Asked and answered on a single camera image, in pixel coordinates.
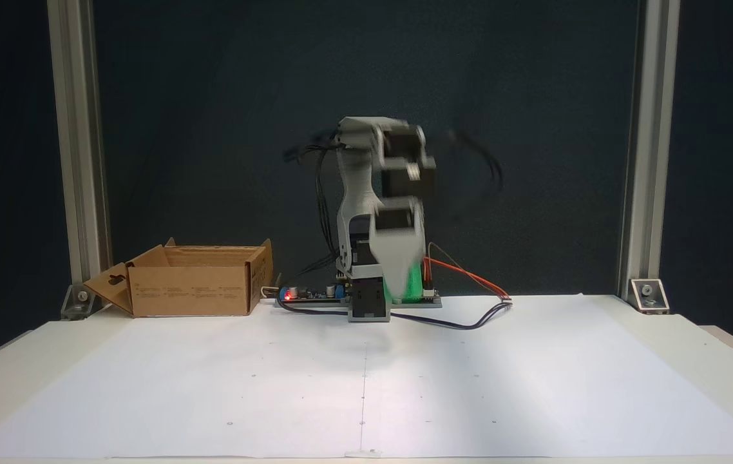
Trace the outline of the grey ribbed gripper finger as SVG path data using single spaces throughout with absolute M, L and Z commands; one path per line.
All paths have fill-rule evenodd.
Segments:
M 372 230 L 370 252 L 381 266 L 394 299 L 404 299 L 411 270 L 423 260 L 423 233 L 419 230 Z

